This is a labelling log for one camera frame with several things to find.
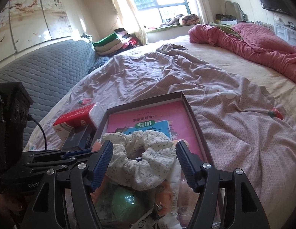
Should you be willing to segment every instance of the pink book cover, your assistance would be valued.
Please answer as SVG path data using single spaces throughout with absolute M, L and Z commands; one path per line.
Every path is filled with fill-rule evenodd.
M 171 140 L 184 139 L 189 143 L 189 150 L 203 159 L 182 101 L 132 112 L 112 114 L 109 117 L 107 132 L 131 134 L 138 130 L 160 131 Z

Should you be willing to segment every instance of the black cable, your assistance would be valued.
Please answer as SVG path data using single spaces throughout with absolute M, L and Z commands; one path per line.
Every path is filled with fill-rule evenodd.
M 38 127 L 40 127 L 42 133 L 43 133 L 43 137 L 44 137 L 44 142 L 45 142 L 45 150 L 47 150 L 47 143 L 46 143 L 46 135 L 45 135 L 45 132 L 43 130 L 43 128 L 41 127 L 41 125 L 39 124 L 39 122 L 37 122 L 31 115 L 28 115 L 27 117 L 27 121 L 34 121 Z

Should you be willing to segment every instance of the bed sheet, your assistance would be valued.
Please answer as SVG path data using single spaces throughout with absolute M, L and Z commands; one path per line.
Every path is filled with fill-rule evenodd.
M 191 44 L 189 36 L 186 35 L 135 48 L 122 53 L 122 55 L 140 56 L 144 53 L 154 52 L 165 43 L 182 45 L 191 55 L 230 73 L 242 75 L 256 85 L 264 86 L 284 106 L 296 123 L 296 84 L 277 71 L 246 60 L 226 49 L 209 44 Z
M 154 52 L 158 47 L 165 43 L 182 45 L 187 48 L 186 52 L 199 59 L 203 59 L 228 72 L 240 74 L 254 84 L 265 86 L 266 89 L 277 99 L 277 101 L 284 106 L 287 113 L 296 122 L 296 84 L 270 68 L 245 60 L 227 50 L 210 45 L 190 44 L 189 38 L 187 36 L 183 36 L 177 39 L 157 42 L 144 47 L 132 49 L 122 53 L 121 55 L 141 56 L 144 53 Z M 99 72 L 103 67 L 104 66 L 93 71 L 90 75 Z M 56 115 L 66 101 L 71 100 L 70 94 L 71 92 L 69 92 L 69 94 L 67 94 L 62 101 L 51 110 L 45 119 L 42 120 L 42 125 L 47 123 L 54 115 Z M 36 132 L 32 134 L 25 150 L 34 150 L 33 142 L 38 136 L 40 137 L 40 133 L 36 130 Z M 280 202 L 278 204 L 279 207 L 272 210 L 268 215 L 271 228 L 280 228 L 291 214 L 295 205 L 296 192 L 291 192 L 286 197 L 286 202 Z

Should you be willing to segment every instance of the window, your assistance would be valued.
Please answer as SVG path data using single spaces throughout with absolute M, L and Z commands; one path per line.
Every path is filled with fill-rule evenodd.
M 133 0 L 147 28 L 158 28 L 176 15 L 197 14 L 195 0 Z

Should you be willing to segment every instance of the dresser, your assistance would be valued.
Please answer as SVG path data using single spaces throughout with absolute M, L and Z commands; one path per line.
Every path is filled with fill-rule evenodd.
M 296 31 L 292 28 L 274 24 L 274 33 L 290 45 L 296 45 Z

